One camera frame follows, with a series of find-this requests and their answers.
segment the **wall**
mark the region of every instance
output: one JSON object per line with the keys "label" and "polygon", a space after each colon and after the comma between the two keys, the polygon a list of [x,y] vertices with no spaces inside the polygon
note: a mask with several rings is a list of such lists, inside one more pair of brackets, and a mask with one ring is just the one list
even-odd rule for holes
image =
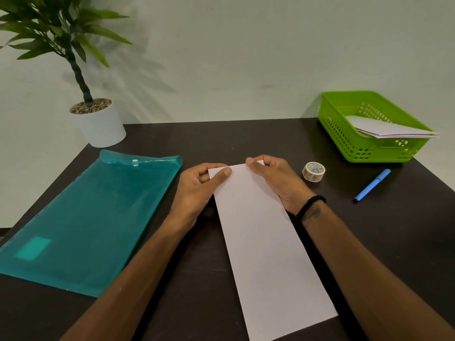
{"label": "wall", "polygon": [[[455,0],[95,0],[131,15],[83,72],[125,123],[314,117],[325,90],[375,90],[439,130],[417,155],[455,188]],[[0,43],[9,33],[0,34]],[[0,51],[0,227],[85,145],[69,65]]]}

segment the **white paper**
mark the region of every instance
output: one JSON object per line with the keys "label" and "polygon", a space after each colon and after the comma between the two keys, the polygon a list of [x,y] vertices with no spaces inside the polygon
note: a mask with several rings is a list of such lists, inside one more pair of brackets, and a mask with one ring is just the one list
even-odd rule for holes
{"label": "white paper", "polygon": [[362,133],[377,137],[422,137],[431,138],[437,134],[434,131],[428,131],[418,128],[412,128],[395,123],[373,120],[367,117],[346,116],[347,120]]}
{"label": "white paper", "polygon": [[245,164],[230,167],[215,201],[250,341],[336,316],[279,197]]}
{"label": "white paper", "polygon": [[357,129],[362,134],[374,136],[377,139],[389,139],[389,138],[419,138],[419,139],[438,139],[438,136],[435,135],[415,135],[415,134],[394,134],[394,135],[378,135],[375,133],[370,133],[366,130]]}

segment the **blue marker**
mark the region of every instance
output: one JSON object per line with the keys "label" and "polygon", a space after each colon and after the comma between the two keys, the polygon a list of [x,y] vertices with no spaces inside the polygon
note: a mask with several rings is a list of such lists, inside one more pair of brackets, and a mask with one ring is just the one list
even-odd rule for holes
{"label": "blue marker", "polygon": [[361,199],[363,199],[365,197],[365,195],[367,195],[375,186],[377,186],[384,178],[386,178],[389,173],[390,173],[389,169],[385,169],[384,171],[382,171],[379,174],[379,176],[374,179],[373,182],[368,184],[367,187],[365,189],[363,189],[360,192],[360,194],[358,194],[355,197],[354,202],[359,202]]}

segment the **hand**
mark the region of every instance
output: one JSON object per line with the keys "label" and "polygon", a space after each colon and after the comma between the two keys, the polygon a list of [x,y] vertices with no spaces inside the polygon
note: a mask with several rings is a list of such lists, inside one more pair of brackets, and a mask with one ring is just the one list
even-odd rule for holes
{"label": "hand", "polygon": [[226,167],[210,179],[207,170],[223,166],[227,165],[204,163],[182,172],[170,215],[183,218],[185,226],[192,228],[215,189],[232,173],[232,169]]}
{"label": "hand", "polygon": [[[268,166],[259,164],[258,160],[264,160],[264,164]],[[284,209],[294,215],[309,198],[316,195],[284,159],[259,155],[256,158],[247,158],[245,162],[251,171],[264,177],[270,188],[280,197]]]}

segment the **finger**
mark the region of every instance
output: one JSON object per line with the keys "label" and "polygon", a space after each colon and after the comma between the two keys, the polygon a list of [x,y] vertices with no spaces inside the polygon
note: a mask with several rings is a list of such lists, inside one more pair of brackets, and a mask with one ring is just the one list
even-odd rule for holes
{"label": "finger", "polygon": [[292,168],[289,166],[287,161],[283,158],[277,158],[277,157],[272,157],[271,155],[267,154],[261,154],[254,158],[254,160],[259,161],[259,160],[264,160],[265,165],[269,165],[271,167],[275,167],[276,169],[279,170],[292,170]]}
{"label": "finger", "polygon": [[201,183],[205,183],[210,180],[210,177],[208,174],[200,175],[198,178],[199,178],[199,182],[201,182]]}
{"label": "finger", "polygon": [[267,172],[270,170],[270,167],[268,166],[265,166],[265,165],[262,165],[262,164],[259,164],[255,159],[253,158],[247,158],[245,160],[245,163],[247,164],[247,166],[250,168],[251,171],[253,171],[254,173],[264,177]]}
{"label": "finger", "polygon": [[210,189],[210,192],[213,194],[215,190],[224,183],[228,177],[232,174],[232,169],[226,167],[225,169],[220,170],[214,175],[207,183],[204,183]]}
{"label": "finger", "polygon": [[197,172],[200,175],[207,172],[208,169],[215,169],[217,167],[224,167],[226,164],[221,163],[202,163],[191,168],[191,171]]}
{"label": "finger", "polygon": [[256,160],[256,161],[264,160],[264,164],[265,165],[270,165],[275,159],[278,159],[278,158],[272,157],[272,156],[267,155],[267,154],[261,154],[261,155],[258,155],[256,158],[253,158],[253,159]]}

